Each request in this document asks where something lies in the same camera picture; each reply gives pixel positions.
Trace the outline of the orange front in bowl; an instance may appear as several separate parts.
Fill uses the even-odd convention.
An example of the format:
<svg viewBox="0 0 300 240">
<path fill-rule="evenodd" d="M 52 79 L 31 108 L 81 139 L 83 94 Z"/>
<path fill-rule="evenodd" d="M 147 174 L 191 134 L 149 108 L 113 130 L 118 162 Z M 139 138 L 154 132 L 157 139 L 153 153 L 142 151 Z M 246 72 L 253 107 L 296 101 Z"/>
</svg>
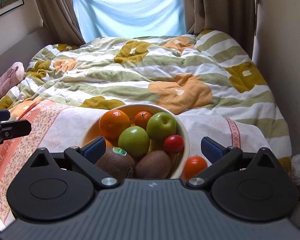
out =
<svg viewBox="0 0 300 240">
<path fill-rule="evenodd" d="M 106 139 L 106 146 L 107 147 L 113 147 L 114 145 L 113 145 L 112 142 L 110 142 L 109 140 Z"/>
</svg>

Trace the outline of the floral striped duvet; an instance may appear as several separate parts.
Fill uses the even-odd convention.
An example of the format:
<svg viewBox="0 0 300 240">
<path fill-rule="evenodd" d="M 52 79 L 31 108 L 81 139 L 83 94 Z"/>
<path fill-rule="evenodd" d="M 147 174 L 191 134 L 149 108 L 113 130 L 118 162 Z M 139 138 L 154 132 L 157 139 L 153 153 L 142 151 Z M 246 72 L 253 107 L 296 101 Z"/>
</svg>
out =
<svg viewBox="0 0 300 240">
<path fill-rule="evenodd" d="M 112 109 L 151 103 L 176 115 L 219 115 L 260 129 L 276 157 L 292 154 L 288 125 L 262 74 L 228 34 L 96 38 L 33 56 L 0 110 L 50 99 Z"/>
</svg>

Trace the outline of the brown kiwi in bowl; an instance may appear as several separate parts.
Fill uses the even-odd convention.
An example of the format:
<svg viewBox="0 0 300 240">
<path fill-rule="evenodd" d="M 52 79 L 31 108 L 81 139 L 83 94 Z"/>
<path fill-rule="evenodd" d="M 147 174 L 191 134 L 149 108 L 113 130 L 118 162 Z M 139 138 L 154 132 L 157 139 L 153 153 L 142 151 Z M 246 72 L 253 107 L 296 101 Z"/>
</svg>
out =
<svg viewBox="0 0 300 240">
<path fill-rule="evenodd" d="M 140 179 L 165 179 L 172 168 L 170 156 L 163 150 L 149 152 L 135 166 L 134 176 Z"/>
</svg>

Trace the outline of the orange in bowl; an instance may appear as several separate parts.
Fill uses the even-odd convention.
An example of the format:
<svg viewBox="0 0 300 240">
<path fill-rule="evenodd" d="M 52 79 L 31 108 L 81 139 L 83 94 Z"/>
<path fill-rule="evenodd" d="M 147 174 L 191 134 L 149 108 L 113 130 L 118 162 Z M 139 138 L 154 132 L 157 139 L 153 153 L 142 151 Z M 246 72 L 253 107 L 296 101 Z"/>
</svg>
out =
<svg viewBox="0 0 300 240">
<path fill-rule="evenodd" d="M 113 147 L 114 145 L 113 145 L 112 142 L 110 142 L 109 140 L 106 139 L 106 146 L 107 147 Z"/>
<path fill-rule="evenodd" d="M 126 113 L 119 109 L 112 109 L 101 116 L 98 125 L 103 137 L 115 141 L 125 129 L 131 126 L 131 123 Z"/>
</svg>

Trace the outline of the brown curtain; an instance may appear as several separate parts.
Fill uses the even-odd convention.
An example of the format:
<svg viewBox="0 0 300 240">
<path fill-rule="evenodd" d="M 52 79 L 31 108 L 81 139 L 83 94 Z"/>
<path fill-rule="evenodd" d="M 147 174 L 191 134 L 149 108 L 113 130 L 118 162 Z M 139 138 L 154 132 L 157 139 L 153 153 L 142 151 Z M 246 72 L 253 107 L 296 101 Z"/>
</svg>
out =
<svg viewBox="0 0 300 240">
<path fill-rule="evenodd" d="M 206 29 L 222 31 L 253 55 L 256 31 L 255 0 L 183 0 L 188 34 Z"/>
<path fill-rule="evenodd" d="M 56 42 L 85 44 L 71 0 L 36 0 L 36 3 L 43 25 Z"/>
</svg>

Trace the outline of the brown right curtain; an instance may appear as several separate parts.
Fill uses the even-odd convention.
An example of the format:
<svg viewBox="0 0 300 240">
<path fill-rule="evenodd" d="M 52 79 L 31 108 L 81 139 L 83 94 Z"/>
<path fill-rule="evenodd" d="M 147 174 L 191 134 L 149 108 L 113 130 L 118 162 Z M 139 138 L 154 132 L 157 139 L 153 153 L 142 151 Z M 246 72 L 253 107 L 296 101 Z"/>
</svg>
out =
<svg viewBox="0 0 300 240">
<path fill-rule="evenodd" d="M 222 31 L 253 55 L 256 31 L 255 0 L 183 0 L 188 34 L 206 29 Z"/>
</svg>

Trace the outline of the kiwi with green sticker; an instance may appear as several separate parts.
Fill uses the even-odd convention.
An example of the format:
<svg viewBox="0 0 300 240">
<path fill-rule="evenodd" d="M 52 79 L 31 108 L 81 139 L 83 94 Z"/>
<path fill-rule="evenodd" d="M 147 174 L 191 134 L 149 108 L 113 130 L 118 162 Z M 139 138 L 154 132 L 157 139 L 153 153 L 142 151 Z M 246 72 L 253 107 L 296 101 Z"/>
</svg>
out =
<svg viewBox="0 0 300 240">
<path fill-rule="evenodd" d="M 127 151 L 110 146 L 96 162 L 96 166 L 118 181 L 123 181 L 125 178 L 133 177 L 135 161 Z"/>
</svg>

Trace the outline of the small green apple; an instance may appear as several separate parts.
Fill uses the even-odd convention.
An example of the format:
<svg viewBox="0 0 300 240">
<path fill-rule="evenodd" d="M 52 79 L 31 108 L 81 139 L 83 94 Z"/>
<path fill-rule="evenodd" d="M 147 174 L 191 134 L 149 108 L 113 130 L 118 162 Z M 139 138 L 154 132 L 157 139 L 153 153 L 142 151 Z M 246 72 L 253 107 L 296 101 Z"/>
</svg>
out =
<svg viewBox="0 0 300 240">
<path fill-rule="evenodd" d="M 177 122 L 172 115 L 159 112 L 147 122 L 146 132 L 151 140 L 161 142 L 170 135 L 176 134 Z"/>
</svg>

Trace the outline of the light blue window cloth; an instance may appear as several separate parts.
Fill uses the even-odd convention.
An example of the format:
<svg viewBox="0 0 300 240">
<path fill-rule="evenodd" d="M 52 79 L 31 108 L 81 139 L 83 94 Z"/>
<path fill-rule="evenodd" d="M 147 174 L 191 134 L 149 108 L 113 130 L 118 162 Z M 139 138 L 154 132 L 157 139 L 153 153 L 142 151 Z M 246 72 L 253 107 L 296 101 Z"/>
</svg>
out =
<svg viewBox="0 0 300 240">
<path fill-rule="evenodd" d="M 98 37 L 180 36 L 183 0 L 72 0 L 85 42 Z"/>
</svg>

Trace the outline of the small mandarin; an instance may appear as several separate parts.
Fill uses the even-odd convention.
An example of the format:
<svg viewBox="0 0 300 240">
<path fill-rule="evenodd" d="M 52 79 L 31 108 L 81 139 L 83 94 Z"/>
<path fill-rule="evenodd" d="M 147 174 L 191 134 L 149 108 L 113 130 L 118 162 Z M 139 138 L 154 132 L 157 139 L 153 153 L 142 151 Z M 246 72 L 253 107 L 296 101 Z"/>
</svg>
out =
<svg viewBox="0 0 300 240">
<path fill-rule="evenodd" d="M 149 119 L 152 117 L 151 113 L 147 111 L 140 111 L 134 117 L 134 125 L 146 130 Z"/>
</svg>

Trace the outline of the large green apple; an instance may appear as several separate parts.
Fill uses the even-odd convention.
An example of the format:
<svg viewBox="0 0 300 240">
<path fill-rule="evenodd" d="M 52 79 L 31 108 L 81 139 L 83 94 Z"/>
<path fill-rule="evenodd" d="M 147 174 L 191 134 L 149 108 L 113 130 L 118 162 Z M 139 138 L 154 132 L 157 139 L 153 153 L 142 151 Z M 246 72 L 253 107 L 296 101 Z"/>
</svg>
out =
<svg viewBox="0 0 300 240">
<path fill-rule="evenodd" d="M 132 126 L 120 134 L 117 144 L 133 158 L 139 158 L 147 154 L 150 139 L 142 127 Z"/>
</svg>

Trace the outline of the white pink-bordered cloth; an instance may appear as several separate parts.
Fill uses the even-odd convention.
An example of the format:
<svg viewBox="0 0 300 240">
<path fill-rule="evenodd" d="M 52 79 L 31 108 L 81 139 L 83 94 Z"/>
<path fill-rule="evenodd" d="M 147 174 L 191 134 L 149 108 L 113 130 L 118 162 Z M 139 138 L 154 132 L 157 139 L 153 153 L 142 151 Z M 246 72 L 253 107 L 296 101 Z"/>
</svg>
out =
<svg viewBox="0 0 300 240">
<path fill-rule="evenodd" d="M 70 107 L 44 100 L 23 116 L 32 124 L 30 135 L 5 141 L 0 146 L 0 231 L 14 221 L 6 201 L 7 188 L 34 150 L 45 147 L 51 152 L 62 152 L 69 146 L 82 146 L 84 136 L 104 113 L 102 109 Z M 224 146 L 234 144 L 231 124 L 238 129 L 242 150 L 254 152 L 269 145 L 256 126 L 226 117 L 185 114 L 178 119 L 189 135 L 190 155 L 201 154 L 200 142 L 205 136 Z"/>
</svg>

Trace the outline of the cream ceramic bowl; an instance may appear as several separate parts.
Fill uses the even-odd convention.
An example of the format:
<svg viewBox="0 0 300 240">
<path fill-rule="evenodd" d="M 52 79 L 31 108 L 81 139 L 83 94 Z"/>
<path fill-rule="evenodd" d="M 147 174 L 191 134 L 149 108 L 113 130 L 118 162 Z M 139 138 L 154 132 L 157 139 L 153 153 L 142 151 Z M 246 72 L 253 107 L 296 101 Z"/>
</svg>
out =
<svg viewBox="0 0 300 240">
<path fill-rule="evenodd" d="M 143 104 L 143 103 L 137 103 L 137 104 L 132 104 L 132 105 L 123 105 L 120 107 L 116 107 L 115 109 L 119 109 L 119 110 L 122 110 L 123 112 L 125 112 L 129 116 L 132 123 L 134 123 L 134 121 L 133 121 L 134 116 L 140 111 L 147 111 L 151 114 L 155 114 L 158 112 L 166 112 L 175 118 L 176 123 L 177 123 L 177 134 L 179 136 L 183 137 L 184 142 L 185 142 L 185 147 L 184 147 L 183 152 L 176 154 L 176 156 L 172 158 L 173 166 L 172 166 L 170 174 L 167 177 L 169 179 L 179 178 L 182 174 L 186 160 L 190 156 L 190 141 L 189 141 L 189 136 L 186 131 L 186 128 L 183 125 L 183 123 L 178 119 L 178 117 L 163 107 L 156 106 L 156 105 L 148 105 L 148 104 Z M 99 126 L 98 126 L 99 119 L 100 118 L 96 119 L 96 121 L 93 124 L 91 124 L 89 129 L 83 135 L 81 143 L 80 143 L 81 147 L 85 146 L 86 144 L 93 141 L 96 137 L 101 135 L 101 133 L 99 131 Z"/>
</svg>

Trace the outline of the grey bed headboard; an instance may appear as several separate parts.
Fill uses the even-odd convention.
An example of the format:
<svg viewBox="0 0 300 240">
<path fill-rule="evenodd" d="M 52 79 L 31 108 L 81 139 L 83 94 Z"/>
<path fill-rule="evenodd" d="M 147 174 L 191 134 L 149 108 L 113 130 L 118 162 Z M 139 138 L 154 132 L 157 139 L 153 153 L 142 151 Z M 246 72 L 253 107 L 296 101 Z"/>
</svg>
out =
<svg viewBox="0 0 300 240">
<path fill-rule="evenodd" d="M 38 28 L 0 55 L 0 77 L 15 62 L 21 62 L 27 67 L 38 51 L 56 43 L 46 27 Z"/>
</svg>

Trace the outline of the orange back in bowl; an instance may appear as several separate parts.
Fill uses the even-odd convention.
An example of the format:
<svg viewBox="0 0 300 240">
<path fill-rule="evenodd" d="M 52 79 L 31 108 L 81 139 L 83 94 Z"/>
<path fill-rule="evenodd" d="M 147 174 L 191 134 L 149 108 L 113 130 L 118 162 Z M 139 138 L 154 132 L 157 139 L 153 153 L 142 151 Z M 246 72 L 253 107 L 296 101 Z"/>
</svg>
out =
<svg viewBox="0 0 300 240">
<path fill-rule="evenodd" d="M 131 126 L 131 123 L 126 113 L 119 109 L 112 109 L 101 116 L 98 125 L 103 137 L 115 141 L 125 129 Z"/>
</svg>

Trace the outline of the brown left curtain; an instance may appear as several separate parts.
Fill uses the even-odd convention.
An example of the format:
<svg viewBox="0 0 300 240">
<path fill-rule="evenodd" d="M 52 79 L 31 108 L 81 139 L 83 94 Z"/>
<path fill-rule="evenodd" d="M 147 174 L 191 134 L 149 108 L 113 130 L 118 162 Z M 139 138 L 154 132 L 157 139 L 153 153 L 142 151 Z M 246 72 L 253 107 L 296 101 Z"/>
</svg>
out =
<svg viewBox="0 0 300 240">
<path fill-rule="evenodd" d="M 85 44 L 71 0 L 36 0 L 36 3 L 43 25 L 56 42 Z"/>
</svg>

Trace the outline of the red tomato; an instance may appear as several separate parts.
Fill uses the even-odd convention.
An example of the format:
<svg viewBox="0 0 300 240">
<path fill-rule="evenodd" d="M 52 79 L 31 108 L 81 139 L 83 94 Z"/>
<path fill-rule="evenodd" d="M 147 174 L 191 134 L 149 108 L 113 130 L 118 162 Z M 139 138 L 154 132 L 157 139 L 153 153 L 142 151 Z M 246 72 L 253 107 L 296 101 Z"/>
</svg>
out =
<svg viewBox="0 0 300 240">
<path fill-rule="evenodd" d="M 198 155 L 191 156 L 187 159 L 184 169 L 183 177 L 185 180 L 193 178 L 195 175 L 199 174 L 207 168 L 206 160 Z"/>
<path fill-rule="evenodd" d="M 170 135 L 164 141 L 164 151 L 169 154 L 177 154 L 184 149 L 184 140 L 181 136 Z"/>
</svg>

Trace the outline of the pink plush pillow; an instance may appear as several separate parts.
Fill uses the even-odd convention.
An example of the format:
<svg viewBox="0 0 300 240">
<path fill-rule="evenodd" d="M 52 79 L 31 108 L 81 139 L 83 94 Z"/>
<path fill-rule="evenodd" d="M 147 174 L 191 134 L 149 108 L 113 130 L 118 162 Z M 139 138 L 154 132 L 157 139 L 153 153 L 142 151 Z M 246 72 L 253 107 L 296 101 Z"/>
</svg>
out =
<svg viewBox="0 0 300 240">
<path fill-rule="evenodd" d="M 0 99 L 24 79 L 25 69 L 21 62 L 15 62 L 0 77 Z"/>
</svg>

